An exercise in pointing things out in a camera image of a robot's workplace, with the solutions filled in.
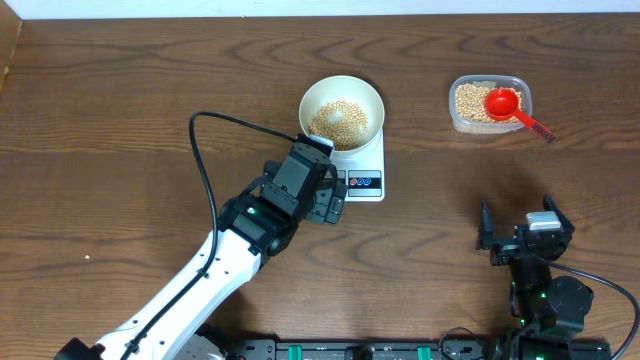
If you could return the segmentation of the pile of soybeans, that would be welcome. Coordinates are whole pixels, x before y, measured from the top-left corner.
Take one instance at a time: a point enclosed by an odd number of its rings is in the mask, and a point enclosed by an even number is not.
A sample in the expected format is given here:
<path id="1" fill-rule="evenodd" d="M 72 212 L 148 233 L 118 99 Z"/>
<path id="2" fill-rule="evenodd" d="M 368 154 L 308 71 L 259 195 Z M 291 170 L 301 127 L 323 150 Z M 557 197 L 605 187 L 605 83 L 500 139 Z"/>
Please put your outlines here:
<path id="1" fill-rule="evenodd" d="M 508 90 L 508 87 L 489 87 L 482 86 L 480 82 L 464 83 L 458 85 L 454 91 L 454 102 L 456 106 L 457 114 L 463 119 L 470 122 L 480 123 L 517 123 L 516 117 L 511 117 L 508 120 L 498 120 L 491 118 L 485 107 L 485 99 L 487 95 L 493 90 Z M 515 88 L 510 88 L 510 91 L 514 92 L 518 97 L 518 107 L 522 109 L 523 99 L 522 93 Z"/>

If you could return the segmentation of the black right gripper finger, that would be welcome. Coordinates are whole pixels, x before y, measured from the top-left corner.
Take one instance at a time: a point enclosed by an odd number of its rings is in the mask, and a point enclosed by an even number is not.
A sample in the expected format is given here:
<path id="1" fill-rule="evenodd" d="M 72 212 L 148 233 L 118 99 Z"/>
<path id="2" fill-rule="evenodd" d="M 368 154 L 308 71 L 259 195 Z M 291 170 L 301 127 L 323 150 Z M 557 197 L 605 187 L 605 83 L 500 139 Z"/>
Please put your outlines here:
<path id="1" fill-rule="evenodd" d="M 545 194 L 543 197 L 543 208 L 545 211 L 551 211 L 556 215 L 564 232 L 573 233 L 575 231 L 575 226 L 560 211 L 553 198 L 549 194 Z"/>
<path id="2" fill-rule="evenodd" d="M 488 250 L 495 240 L 495 231 L 489 206 L 486 201 L 482 201 L 480 224 L 476 240 L 477 250 Z"/>

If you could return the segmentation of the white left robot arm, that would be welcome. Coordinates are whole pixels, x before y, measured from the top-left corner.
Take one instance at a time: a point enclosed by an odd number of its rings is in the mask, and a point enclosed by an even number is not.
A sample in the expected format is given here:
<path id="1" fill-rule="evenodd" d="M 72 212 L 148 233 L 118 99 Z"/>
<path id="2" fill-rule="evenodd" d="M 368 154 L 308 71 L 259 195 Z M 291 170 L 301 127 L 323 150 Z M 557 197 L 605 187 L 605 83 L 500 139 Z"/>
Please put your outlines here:
<path id="1" fill-rule="evenodd" d="M 291 242 L 304 219 L 340 217 L 345 187 L 326 139 L 300 138 L 281 163 L 230 199 L 198 253 L 138 313 L 89 346 L 71 339 L 59 359 L 172 359 L 221 303 Z"/>

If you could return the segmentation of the red plastic scoop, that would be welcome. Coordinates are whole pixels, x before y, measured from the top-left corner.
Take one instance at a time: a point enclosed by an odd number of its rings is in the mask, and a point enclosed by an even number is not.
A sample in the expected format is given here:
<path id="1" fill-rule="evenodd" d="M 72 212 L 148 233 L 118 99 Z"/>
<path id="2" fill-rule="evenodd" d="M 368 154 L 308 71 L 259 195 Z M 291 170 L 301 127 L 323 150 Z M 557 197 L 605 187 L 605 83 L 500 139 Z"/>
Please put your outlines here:
<path id="1" fill-rule="evenodd" d="M 552 143 L 555 136 L 530 115 L 524 113 L 519 107 L 517 94 L 509 89 L 494 89 L 485 98 L 485 109 L 490 118 L 495 121 L 506 121 L 515 117 L 526 128 Z"/>

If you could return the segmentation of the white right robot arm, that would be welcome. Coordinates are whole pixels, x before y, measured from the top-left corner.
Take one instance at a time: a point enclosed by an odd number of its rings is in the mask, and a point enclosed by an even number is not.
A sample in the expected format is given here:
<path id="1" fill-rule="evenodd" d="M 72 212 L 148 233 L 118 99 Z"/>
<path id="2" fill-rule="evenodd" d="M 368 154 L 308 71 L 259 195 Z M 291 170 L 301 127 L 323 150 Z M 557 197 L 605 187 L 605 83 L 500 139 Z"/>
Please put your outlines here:
<path id="1" fill-rule="evenodd" d="M 482 203 L 476 248 L 490 252 L 490 264 L 510 268 L 511 315 L 518 329 L 496 337 L 489 359 L 572 359 L 573 337 L 584 330 L 594 293 L 575 277 L 553 277 L 551 267 L 567 250 L 574 225 L 550 196 L 541 212 L 530 212 L 509 237 L 495 233 L 489 206 Z"/>

